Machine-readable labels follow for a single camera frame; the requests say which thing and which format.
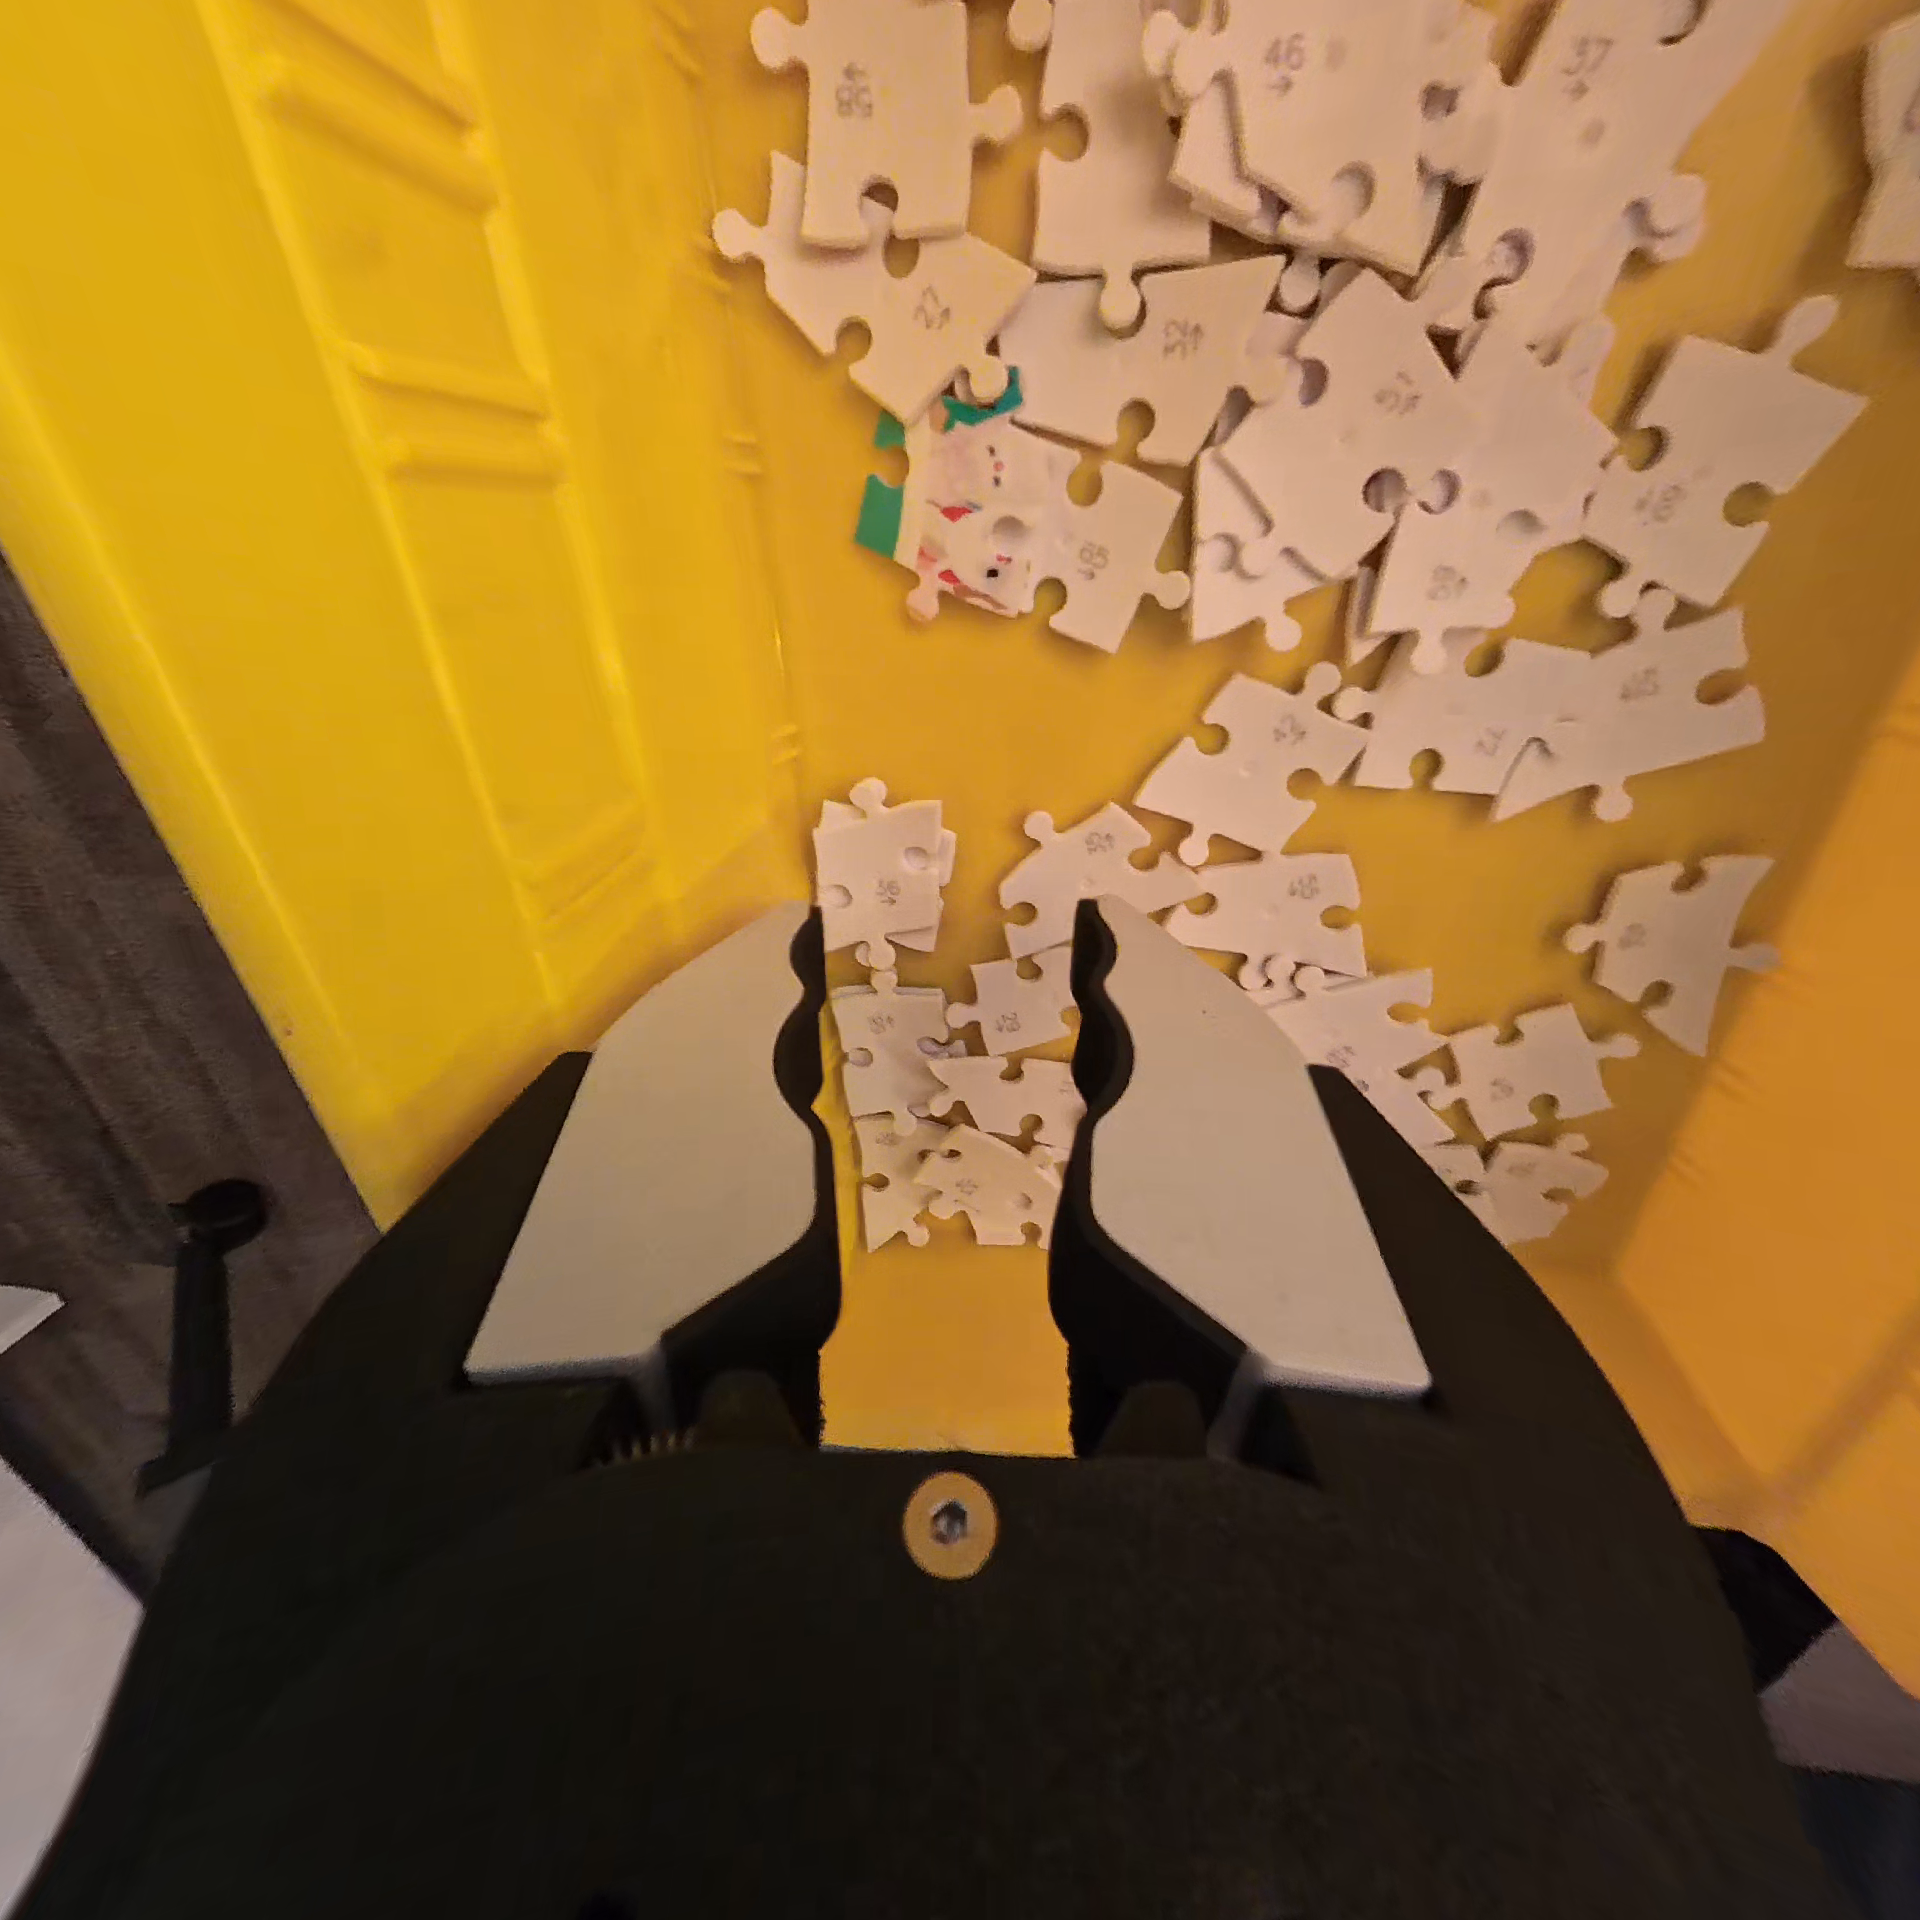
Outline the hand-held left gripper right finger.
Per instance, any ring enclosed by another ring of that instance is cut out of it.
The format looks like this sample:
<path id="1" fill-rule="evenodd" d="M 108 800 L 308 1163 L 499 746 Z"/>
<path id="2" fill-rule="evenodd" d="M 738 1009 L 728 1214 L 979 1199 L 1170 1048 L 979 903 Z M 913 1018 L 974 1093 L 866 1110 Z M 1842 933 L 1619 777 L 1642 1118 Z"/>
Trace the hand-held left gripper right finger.
<path id="1" fill-rule="evenodd" d="M 1290 1391 L 1417 1405 L 1434 1371 L 1306 1057 L 1246 990 L 1118 898 L 1072 912 L 1086 1105 L 1049 1230 L 1070 1438 L 1142 1389 L 1206 1448 L 1275 1448 Z"/>

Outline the yellow plastic bin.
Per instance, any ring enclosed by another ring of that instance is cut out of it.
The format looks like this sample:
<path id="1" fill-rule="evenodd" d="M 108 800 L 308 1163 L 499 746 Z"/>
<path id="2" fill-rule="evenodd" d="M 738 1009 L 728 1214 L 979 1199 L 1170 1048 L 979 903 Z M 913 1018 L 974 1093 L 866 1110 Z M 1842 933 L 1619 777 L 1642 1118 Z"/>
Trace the yellow plastic bin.
<path id="1" fill-rule="evenodd" d="M 1435 1033 L 1572 1003 L 1607 1184 L 1527 1269 L 1696 1520 L 1771 1542 L 1916 1690 L 1916 285 L 1842 264 L 1863 49 L 1795 5 L 1696 134 L 1696 251 L 1616 295 L 1598 407 L 1687 336 L 1866 395 L 1744 570 L 1759 747 L 1564 797 L 1339 787 L 1376 970 Z M 4 5 L 4 551 L 371 1214 L 768 903 L 881 777 L 959 834 L 959 998 L 1024 816 L 1129 800 L 1236 671 L 903 614 L 854 543 L 875 409 L 714 254 L 804 150 L 758 5 Z"/>

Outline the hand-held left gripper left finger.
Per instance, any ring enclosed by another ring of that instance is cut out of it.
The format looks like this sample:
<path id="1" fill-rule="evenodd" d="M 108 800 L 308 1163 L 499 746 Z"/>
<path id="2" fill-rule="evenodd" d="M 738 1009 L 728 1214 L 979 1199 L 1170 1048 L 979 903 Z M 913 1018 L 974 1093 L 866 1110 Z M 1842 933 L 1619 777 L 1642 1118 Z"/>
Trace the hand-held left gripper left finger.
<path id="1" fill-rule="evenodd" d="M 472 1385 L 623 1383 L 648 1433 L 759 1377 L 804 1448 L 843 1304 L 825 923 L 774 905 L 593 1048 L 466 1352 Z"/>

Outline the pile of puzzle pieces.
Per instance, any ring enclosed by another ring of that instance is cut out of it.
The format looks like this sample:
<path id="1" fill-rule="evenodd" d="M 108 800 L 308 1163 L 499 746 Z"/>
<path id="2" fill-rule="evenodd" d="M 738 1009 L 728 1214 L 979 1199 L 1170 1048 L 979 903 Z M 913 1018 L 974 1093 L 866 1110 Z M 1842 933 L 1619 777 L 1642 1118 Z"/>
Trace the pile of puzzle pieces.
<path id="1" fill-rule="evenodd" d="M 816 831 L 833 998 L 872 1248 L 971 1209 L 1020 1245 L 1046 1221 L 1083 1106 L 1066 1061 L 1074 909 L 1128 896 L 1240 983 L 1314 1063 L 1348 1075 L 1506 1245 L 1542 1241 L 1606 1184 L 1580 1122 L 1611 1110 L 1594 1035 L 1553 1003 L 1435 1035 L 1427 970 L 1378 975 L 1346 856 L 1291 854 L 1314 792 L 1479 799 L 1491 822 L 1580 797 L 1620 822 L 1632 783 L 1762 743 L 1728 607 L 1762 539 L 1726 504 L 1783 496 L 1866 407 L 1795 359 L 1834 303 L 1764 350 L 1680 341 L 1634 422 L 1594 411 L 1607 301 L 1632 257 L 1687 254 L 1698 127 L 1793 5 L 1550 5 L 1513 81 L 1479 5 L 1011 5 L 1046 55 L 1041 109 L 1089 145 L 1047 151 L 1027 264 L 969 229 L 979 101 L 964 5 L 767 8 L 758 62 L 808 79 L 808 151 L 771 159 L 754 224 L 711 241 L 830 354 L 903 447 L 857 539 L 913 571 L 906 611 L 1020 618 L 1121 649 L 1142 605 L 1196 643 L 1260 627 L 1294 655 L 1294 602 L 1339 586 L 1339 661 L 1296 688 L 1236 675 L 1136 797 L 1083 823 L 1034 814 L 999 889 L 1006 958 L 974 998 L 896 978 L 930 952 L 952 872 L 939 810 L 878 783 Z"/>

